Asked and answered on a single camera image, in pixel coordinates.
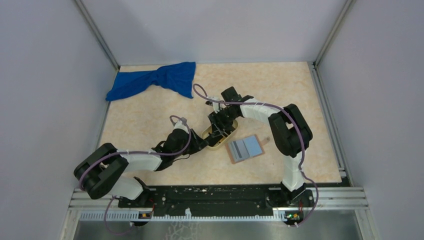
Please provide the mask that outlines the beige oval plastic tray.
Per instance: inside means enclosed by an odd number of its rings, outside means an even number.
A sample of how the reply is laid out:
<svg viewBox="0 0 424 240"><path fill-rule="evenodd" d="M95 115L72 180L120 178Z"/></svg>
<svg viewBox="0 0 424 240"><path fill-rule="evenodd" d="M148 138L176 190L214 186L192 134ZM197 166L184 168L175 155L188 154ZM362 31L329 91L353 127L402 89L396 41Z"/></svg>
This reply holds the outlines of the beige oval plastic tray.
<svg viewBox="0 0 424 240"><path fill-rule="evenodd" d="M212 137L212 127L209 126L202 132L201 138L208 141L208 146L206 147L208 150L216 151L220 147L224 146L231 138L233 138L238 128L239 123L237 120L234 120L232 125L232 133L228 137L222 137L220 135L218 137Z"/></svg>

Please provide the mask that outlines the silver VIP card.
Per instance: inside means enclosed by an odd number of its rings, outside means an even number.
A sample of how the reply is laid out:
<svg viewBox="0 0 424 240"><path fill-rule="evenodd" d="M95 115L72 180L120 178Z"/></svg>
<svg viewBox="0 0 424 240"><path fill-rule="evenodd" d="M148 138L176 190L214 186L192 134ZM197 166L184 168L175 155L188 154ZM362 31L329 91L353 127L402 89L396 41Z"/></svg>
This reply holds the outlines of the silver VIP card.
<svg viewBox="0 0 424 240"><path fill-rule="evenodd" d="M245 142L241 139L230 142L228 147L235 163L242 162L250 157Z"/></svg>

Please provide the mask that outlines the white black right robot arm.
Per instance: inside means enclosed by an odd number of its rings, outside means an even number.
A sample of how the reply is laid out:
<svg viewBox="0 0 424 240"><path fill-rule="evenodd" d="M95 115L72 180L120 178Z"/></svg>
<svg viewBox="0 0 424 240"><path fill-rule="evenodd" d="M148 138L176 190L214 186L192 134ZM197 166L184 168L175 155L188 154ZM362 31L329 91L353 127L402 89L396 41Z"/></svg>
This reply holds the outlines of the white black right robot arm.
<svg viewBox="0 0 424 240"><path fill-rule="evenodd" d="M206 96L206 104L213 107L208 116L213 136L228 136L237 118L257 120L270 127L277 149L284 155L281 199L287 206L295 206L305 191L307 180L303 171L306 150L313 133L295 104L280 107L260 101L251 95L241 96L234 87L221 93L222 100Z"/></svg>

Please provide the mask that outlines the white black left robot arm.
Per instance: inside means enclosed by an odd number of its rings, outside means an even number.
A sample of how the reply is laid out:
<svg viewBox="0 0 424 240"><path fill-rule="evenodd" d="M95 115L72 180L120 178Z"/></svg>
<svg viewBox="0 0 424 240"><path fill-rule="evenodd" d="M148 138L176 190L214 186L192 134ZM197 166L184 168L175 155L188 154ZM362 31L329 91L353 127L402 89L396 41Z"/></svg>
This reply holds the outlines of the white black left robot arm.
<svg viewBox="0 0 424 240"><path fill-rule="evenodd" d="M150 193L138 178L127 178L124 172L162 171L179 156L193 155L212 142L211 136L201 138L194 130L175 128L166 140L148 151L120 151L107 142L83 160L73 171L81 190L93 200L106 195L130 199L138 207L149 203Z"/></svg>

